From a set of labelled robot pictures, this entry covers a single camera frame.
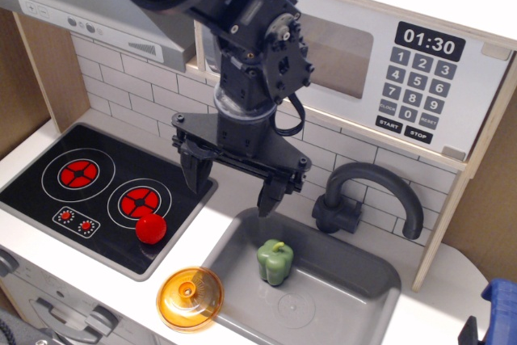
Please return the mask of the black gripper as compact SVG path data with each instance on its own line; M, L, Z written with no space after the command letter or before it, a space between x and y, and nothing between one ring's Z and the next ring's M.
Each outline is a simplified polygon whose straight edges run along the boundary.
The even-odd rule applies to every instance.
M311 167L308 156L279 135L269 119L232 120L222 114L177 113L173 146L180 153L188 187L198 193L213 162L264 180L258 216L268 217L286 194L301 191Z

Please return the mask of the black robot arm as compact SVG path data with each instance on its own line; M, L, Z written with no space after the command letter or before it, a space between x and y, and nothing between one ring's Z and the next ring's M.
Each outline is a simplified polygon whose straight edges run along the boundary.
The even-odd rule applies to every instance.
M131 0L164 28L183 13L214 35L221 51L213 114L178 113L173 139L187 185L202 188L214 162L263 181L258 214L268 216L287 194L303 187L311 162L288 142L298 127L276 126L288 99L298 112L297 91L314 67L301 35L296 0Z

